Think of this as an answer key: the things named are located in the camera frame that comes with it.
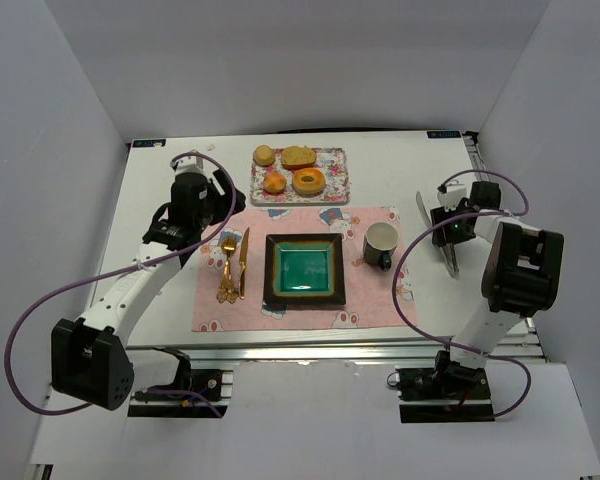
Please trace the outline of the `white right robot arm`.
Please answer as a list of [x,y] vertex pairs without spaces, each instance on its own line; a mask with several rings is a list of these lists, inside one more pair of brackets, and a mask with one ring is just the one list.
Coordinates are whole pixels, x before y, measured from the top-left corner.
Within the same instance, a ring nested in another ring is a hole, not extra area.
[[471,191],[459,183],[438,187],[440,206],[429,213],[432,244],[451,277],[459,277],[455,246],[477,237],[491,245],[481,280],[486,305],[476,311],[439,352],[436,371],[443,379],[475,382],[486,356],[518,323],[550,309],[557,297],[564,235],[524,224],[500,210],[495,182],[476,181]]

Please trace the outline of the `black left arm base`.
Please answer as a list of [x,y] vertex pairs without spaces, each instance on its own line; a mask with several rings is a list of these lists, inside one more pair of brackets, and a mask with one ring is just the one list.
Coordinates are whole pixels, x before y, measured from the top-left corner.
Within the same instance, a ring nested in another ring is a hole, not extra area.
[[233,372],[195,365],[186,353],[133,350],[134,383],[128,404],[132,418],[220,419],[228,409]]

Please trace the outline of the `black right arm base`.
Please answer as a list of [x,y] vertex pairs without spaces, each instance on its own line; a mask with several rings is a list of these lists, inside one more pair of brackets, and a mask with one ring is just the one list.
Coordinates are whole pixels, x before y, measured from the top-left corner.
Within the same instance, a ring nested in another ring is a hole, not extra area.
[[477,423],[495,420],[486,374],[476,382],[443,380],[434,368],[401,368],[386,379],[398,394],[402,424]]

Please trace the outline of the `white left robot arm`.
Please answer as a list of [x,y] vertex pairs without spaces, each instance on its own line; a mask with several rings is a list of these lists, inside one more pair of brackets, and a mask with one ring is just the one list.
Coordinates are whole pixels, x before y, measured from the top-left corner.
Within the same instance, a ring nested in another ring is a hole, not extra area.
[[178,163],[169,202],[154,213],[134,264],[77,319],[61,319],[51,333],[55,391],[113,411],[137,391],[187,395],[188,356],[166,347],[130,357],[129,337],[162,288],[188,262],[210,227],[222,227],[245,208],[245,196],[223,169],[207,177],[196,164]]

